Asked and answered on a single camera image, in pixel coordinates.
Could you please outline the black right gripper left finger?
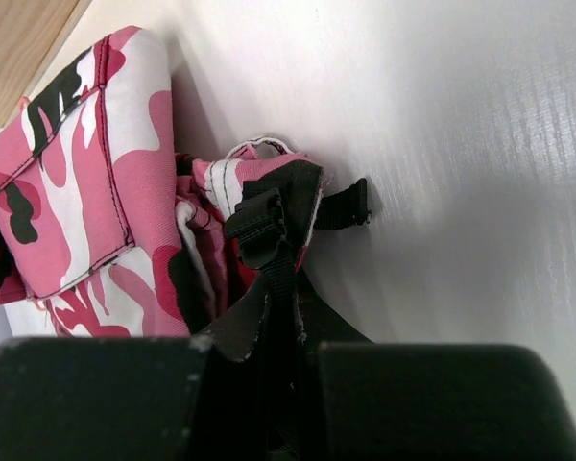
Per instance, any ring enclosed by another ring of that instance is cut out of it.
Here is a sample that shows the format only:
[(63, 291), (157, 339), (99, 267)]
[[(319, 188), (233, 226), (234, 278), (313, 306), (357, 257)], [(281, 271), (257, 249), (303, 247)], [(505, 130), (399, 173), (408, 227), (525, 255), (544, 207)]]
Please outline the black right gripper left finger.
[(0, 344), (0, 460), (263, 460), (264, 278), (190, 338)]

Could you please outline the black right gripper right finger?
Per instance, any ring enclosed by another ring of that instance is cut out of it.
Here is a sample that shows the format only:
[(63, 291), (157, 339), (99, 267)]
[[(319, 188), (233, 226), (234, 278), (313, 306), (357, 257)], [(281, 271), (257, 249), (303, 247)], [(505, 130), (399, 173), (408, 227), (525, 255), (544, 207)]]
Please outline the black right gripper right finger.
[(576, 460), (576, 425), (533, 351), (379, 344), (299, 273), (295, 300), (303, 460)]

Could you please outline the pink camouflage trousers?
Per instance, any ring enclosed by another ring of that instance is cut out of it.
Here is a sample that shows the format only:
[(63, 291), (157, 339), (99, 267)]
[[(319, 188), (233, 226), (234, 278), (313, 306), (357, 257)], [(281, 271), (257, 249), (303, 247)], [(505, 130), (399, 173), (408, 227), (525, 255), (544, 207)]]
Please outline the pink camouflage trousers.
[(85, 49), (0, 130), (0, 304), (59, 336), (190, 336), (315, 231), (366, 223), (368, 185), (261, 136), (207, 161), (174, 147), (164, 45), (136, 26)]

